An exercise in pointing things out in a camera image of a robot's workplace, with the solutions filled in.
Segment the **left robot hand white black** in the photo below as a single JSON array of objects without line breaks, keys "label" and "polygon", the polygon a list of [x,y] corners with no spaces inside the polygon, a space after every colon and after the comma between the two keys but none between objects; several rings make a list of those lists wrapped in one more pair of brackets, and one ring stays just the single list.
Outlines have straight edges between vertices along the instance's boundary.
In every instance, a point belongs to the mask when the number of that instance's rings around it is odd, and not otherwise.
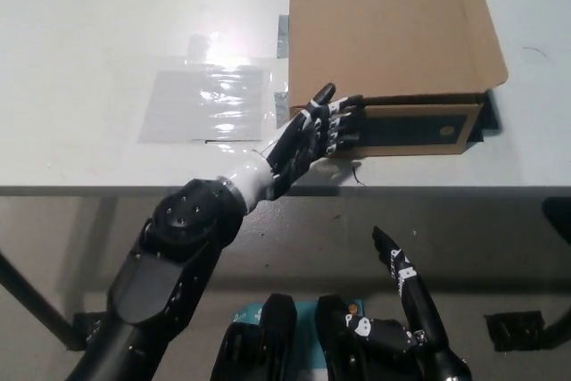
[{"label": "left robot hand white black", "polygon": [[286,124],[277,142],[263,152],[272,171],[266,192],[269,201],[283,196],[303,176],[313,162],[359,142],[364,120],[362,95],[334,100],[335,85],[325,84]]}]

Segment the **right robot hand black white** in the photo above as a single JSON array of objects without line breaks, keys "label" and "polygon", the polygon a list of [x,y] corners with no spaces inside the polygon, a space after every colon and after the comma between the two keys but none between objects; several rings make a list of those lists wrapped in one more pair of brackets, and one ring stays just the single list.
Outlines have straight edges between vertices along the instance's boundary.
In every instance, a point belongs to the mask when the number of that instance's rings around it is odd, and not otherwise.
[{"label": "right robot hand black white", "polygon": [[382,229],[373,228],[372,238],[379,260],[397,286],[408,325],[347,313],[346,328],[373,349],[396,354],[448,352],[451,347],[442,319],[414,264]]}]

